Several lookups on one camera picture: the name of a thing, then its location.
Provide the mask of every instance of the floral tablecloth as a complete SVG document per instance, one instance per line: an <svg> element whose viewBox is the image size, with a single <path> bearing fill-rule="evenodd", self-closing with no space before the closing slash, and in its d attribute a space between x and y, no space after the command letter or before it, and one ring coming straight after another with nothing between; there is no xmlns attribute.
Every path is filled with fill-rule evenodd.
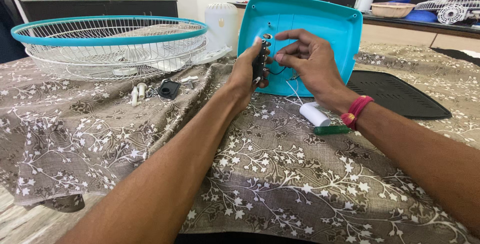
<svg viewBox="0 0 480 244"><path fill-rule="evenodd" d="M139 80L64 80L30 58L0 65L2 185L15 204L80 210L82 194L107 194L168 142L224 84L233 61L171 74L200 81L175 100L136 107L129 92ZM418 123L480 148L476 65L428 48L362 44L355 68L391 73L429 94L453 118ZM480 243L358 132L315 136L297 105L268 94L254 94L231 123L181 229L220 231L321 243Z"/></svg>

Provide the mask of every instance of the beige bowl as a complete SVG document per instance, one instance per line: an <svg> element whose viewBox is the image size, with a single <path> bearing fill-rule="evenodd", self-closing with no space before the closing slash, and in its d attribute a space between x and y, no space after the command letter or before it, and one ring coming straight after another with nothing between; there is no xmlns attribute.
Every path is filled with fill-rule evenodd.
<svg viewBox="0 0 480 244"><path fill-rule="evenodd" d="M408 15L414 7L414 4L407 3L373 3L371 5L371 13L378 17L402 18Z"/></svg>

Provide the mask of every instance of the table fan parts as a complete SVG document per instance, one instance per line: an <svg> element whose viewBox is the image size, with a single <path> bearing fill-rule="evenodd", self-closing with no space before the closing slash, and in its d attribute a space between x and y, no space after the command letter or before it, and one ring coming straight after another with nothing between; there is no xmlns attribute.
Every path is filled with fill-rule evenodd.
<svg viewBox="0 0 480 244"><path fill-rule="evenodd" d="M31 22L12 36L44 72L81 81L159 77L199 63L207 25L156 16L95 16Z"/></svg>
<svg viewBox="0 0 480 244"><path fill-rule="evenodd" d="M480 19L480 0L429 0L418 3L415 9L436 11L438 21L443 24Z"/></svg>

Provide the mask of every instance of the white capacitor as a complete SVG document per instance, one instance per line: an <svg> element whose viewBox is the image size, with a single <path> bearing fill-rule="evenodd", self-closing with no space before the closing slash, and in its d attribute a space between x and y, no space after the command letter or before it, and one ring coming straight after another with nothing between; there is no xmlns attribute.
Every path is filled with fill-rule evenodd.
<svg viewBox="0 0 480 244"><path fill-rule="evenodd" d="M329 126L332 121L316 108L318 106L316 102L305 103L300 107L300 113L315 127Z"/></svg>

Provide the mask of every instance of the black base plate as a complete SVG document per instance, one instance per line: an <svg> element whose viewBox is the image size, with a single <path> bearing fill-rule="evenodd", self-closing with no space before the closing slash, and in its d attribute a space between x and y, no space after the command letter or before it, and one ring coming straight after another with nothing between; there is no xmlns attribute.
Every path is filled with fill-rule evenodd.
<svg viewBox="0 0 480 244"><path fill-rule="evenodd" d="M406 118L433 120L452 117L452 113L438 102L388 73L354 70L346 86Z"/></svg>

